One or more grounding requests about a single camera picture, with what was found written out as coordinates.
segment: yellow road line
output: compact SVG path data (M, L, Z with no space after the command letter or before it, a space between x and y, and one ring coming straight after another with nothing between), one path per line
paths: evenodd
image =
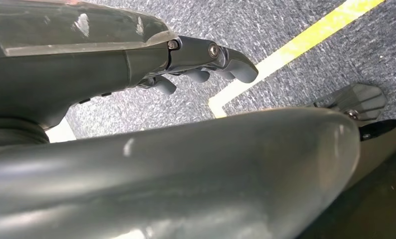
M345 1L342 5L338 6L332 12L257 64L260 73L254 82L245 84L238 80L234 80L214 97L211 97L208 101L208 106L212 113L216 118L227 116L223 110L223 106L229 101L384 1L385 0Z

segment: white road line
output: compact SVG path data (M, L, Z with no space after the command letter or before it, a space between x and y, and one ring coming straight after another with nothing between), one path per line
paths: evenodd
M59 125L48 130L46 133L51 143L76 140L76 137L66 118L64 118Z
M278 69L299 57L350 22L359 18L385 0L347 0L301 34L286 43L269 57L257 64L258 77L245 84L234 80L226 88L208 100L208 106L216 118L227 116L223 106L229 101L261 82Z

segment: road marking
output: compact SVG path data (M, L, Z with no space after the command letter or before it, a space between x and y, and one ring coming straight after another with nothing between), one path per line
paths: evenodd
M296 59L347 24L364 15L385 0L347 0L332 12L304 30L269 57L257 64L258 77L250 84L234 80L226 88L208 100L208 106L216 118L226 117L223 106L287 63Z
M59 125L48 130L46 133L51 143L76 140L76 137L66 118L63 118Z

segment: bolt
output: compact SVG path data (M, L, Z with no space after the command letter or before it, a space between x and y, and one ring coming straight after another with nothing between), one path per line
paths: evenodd
M353 120L359 120L359 113L356 110L348 110L344 113Z
M167 43L168 49L174 50L179 47L179 43L176 40L171 40Z
M218 54L220 53L220 48L217 46L217 44L211 43L208 51L212 58L217 58Z
M364 135L362 136L362 138L363 138L364 140L367 140L367 139L370 139L370 138L371 138L371 135L370 135L369 133L367 133L367 134L364 134Z

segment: scratch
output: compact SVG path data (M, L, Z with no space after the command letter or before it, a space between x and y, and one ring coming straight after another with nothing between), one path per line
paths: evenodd
M132 144L134 142L134 139L131 138L127 141L125 146L123 147L123 155L125 157L129 157L132 154Z
M136 33L143 36L143 23L140 16L137 17Z

